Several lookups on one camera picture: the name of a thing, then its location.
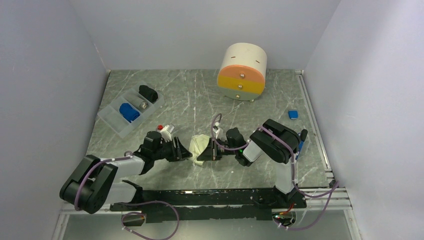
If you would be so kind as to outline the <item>cream yellow cloth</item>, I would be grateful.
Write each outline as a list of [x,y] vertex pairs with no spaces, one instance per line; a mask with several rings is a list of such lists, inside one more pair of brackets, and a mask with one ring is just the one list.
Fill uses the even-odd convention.
[[194,135],[191,137],[188,151],[191,153],[191,157],[188,159],[192,161],[194,165],[202,167],[204,161],[198,160],[201,153],[207,149],[210,137],[205,134]]

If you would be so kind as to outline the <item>blue underwear white trim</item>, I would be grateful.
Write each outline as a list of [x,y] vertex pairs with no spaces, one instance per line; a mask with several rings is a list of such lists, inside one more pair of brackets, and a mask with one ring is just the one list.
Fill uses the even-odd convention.
[[119,113],[127,120],[129,123],[134,122],[137,118],[140,117],[140,113],[133,108],[129,103],[122,103],[119,107]]

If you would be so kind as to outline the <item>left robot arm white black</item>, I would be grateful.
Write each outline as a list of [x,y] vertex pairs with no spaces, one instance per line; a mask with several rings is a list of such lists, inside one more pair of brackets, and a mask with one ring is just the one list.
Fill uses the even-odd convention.
[[89,214],[116,203],[137,210],[143,203],[143,189],[126,178],[146,174],[158,160],[180,162],[190,157],[192,153],[178,137],[165,139],[160,132],[149,131],[136,151],[126,151],[122,157],[86,155],[61,187],[59,197],[76,211]]

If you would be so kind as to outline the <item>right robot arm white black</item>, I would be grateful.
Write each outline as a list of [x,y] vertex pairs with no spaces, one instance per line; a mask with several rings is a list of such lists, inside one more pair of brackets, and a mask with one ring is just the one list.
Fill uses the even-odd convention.
[[296,194],[296,157],[303,139],[294,130],[272,120],[266,120],[245,139],[238,128],[223,131],[219,121],[213,123],[211,136],[196,135],[190,142],[195,162],[218,161],[223,156],[234,156],[237,162],[249,167],[266,155],[274,162],[275,202],[288,207]]

